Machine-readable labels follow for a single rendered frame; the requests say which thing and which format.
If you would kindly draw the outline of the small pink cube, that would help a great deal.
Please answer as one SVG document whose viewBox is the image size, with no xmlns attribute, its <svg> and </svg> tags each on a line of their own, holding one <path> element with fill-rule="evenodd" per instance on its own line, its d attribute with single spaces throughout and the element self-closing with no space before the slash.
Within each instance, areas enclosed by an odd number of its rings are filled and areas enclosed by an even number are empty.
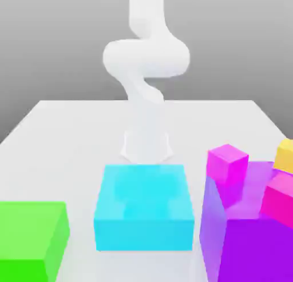
<svg viewBox="0 0 293 282">
<path fill-rule="evenodd" d="M 293 175 L 281 172 L 269 180 L 260 213 L 293 229 Z"/>
</svg>

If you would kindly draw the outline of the large cyan box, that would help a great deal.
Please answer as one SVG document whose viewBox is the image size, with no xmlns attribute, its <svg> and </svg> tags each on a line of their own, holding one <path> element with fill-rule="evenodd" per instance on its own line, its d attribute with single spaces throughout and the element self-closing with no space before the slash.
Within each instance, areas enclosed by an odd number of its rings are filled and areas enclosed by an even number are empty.
<svg viewBox="0 0 293 282">
<path fill-rule="evenodd" d="M 105 166 L 94 213 L 98 251 L 190 251 L 194 226 L 183 165 Z"/>
</svg>

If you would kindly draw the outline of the large green box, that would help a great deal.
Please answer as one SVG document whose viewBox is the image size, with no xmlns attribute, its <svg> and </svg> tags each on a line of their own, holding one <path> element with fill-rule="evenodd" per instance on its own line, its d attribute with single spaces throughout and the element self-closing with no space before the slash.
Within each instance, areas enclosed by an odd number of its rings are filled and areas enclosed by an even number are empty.
<svg viewBox="0 0 293 282">
<path fill-rule="evenodd" d="M 70 236 L 62 201 L 0 201 L 0 282 L 56 282 Z"/>
</svg>

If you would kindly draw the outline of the large purple box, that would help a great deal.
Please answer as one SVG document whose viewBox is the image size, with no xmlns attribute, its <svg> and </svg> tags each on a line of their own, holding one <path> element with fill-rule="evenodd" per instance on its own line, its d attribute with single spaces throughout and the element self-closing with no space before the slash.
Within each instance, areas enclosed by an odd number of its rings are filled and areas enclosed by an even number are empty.
<svg viewBox="0 0 293 282">
<path fill-rule="evenodd" d="M 251 161 L 242 184 L 205 181 L 200 245 L 208 282 L 293 282 L 293 228 L 260 213 L 273 163 Z"/>
</svg>

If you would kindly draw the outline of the small magenta cube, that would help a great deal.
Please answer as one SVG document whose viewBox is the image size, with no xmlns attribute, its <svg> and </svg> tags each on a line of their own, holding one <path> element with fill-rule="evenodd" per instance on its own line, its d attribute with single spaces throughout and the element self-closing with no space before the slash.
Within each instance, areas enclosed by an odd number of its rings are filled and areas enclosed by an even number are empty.
<svg viewBox="0 0 293 282">
<path fill-rule="evenodd" d="M 215 181 L 225 208 L 241 199 L 248 160 L 247 153 L 230 144 L 208 151 L 206 173 Z"/>
</svg>

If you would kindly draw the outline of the small yellow cube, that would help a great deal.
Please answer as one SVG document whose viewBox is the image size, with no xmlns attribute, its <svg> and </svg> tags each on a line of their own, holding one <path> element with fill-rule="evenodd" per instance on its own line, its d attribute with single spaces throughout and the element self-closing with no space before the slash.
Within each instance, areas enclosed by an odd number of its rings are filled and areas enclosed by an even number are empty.
<svg viewBox="0 0 293 282">
<path fill-rule="evenodd" d="M 293 174 L 293 140 L 285 138 L 277 148 L 274 168 Z"/>
</svg>

